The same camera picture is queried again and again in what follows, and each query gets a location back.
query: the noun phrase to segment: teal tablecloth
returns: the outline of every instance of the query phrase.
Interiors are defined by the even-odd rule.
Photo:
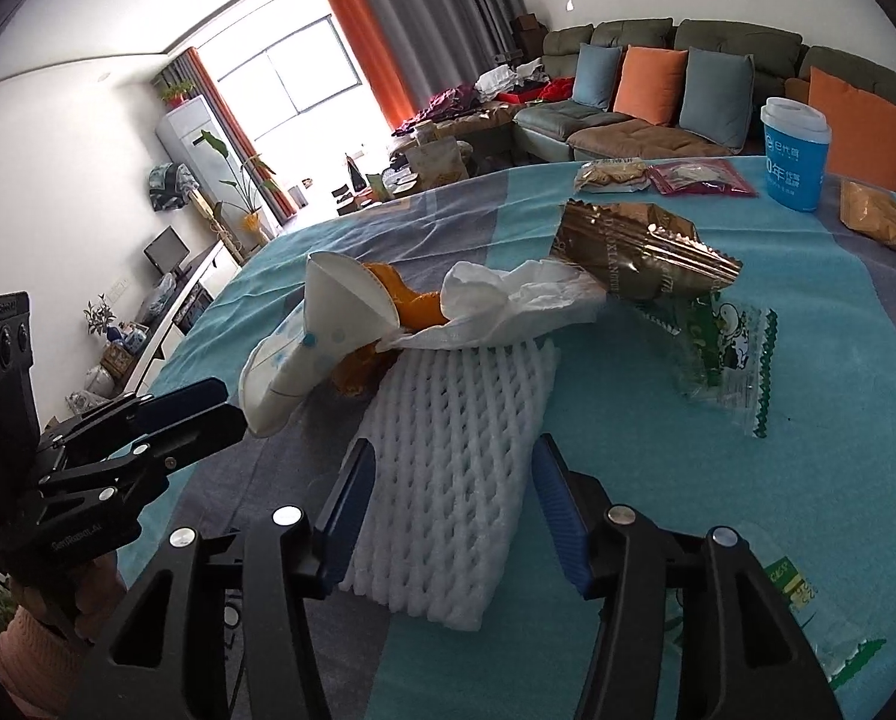
[[[619,305],[598,324],[553,336],[562,357],[545,430],[569,466],[662,527],[704,533],[747,522],[769,533],[828,602],[868,638],[886,640],[838,690],[846,716],[867,720],[896,686],[896,254],[840,230],[834,184],[818,215],[800,214],[763,194],[762,157],[735,162],[762,196],[578,197],[659,202],[744,261],[731,295],[778,314],[766,440],[682,399],[641,319]],[[512,269],[549,252],[577,167],[507,173],[489,266]],[[204,315],[156,391],[206,375],[233,391],[247,353],[281,319],[283,295],[301,283],[304,255],[357,235],[358,220],[268,247]],[[163,536],[181,485],[146,510],[145,535],[125,554],[131,570]],[[394,615],[366,716],[570,717],[597,627],[598,604],[562,577],[529,489],[483,630]]]

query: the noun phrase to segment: blue paper cup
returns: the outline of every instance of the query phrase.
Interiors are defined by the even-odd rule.
[[[761,109],[768,158],[768,194],[796,211],[816,210],[821,200],[831,128],[824,114],[785,98]]]

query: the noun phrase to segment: vase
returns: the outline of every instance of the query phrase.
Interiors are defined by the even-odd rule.
[[[268,234],[268,231],[264,229],[264,225],[262,224],[262,212],[260,210],[244,215],[244,218],[241,220],[241,226],[254,236],[259,247],[264,248],[270,244],[271,236]]]

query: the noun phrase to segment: pink sweater sleeve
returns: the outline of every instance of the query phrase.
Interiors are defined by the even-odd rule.
[[[14,702],[32,718],[61,714],[67,706],[82,660],[65,640],[51,634],[19,608],[0,635],[0,680]]]

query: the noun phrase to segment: couch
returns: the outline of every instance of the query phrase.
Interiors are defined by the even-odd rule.
[[[718,20],[620,20],[575,26],[550,32],[545,39],[545,69],[552,77],[576,72],[580,44],[599,46],[669,47],[675,50],[714,50],[752,55],[754,94],[748,143],[742,153],[764,153],[761,107],[769,97],[807,101],[811,67],[896,104],[896,73],[861,57],[829,49],[807,47],[793,32]],[[653,127],[624,114],[564,103],[531,105],[516,114],[516,145],[547,162],[603,157],[664,159],[667,157],[728,156],[728,149],[678,127]]]

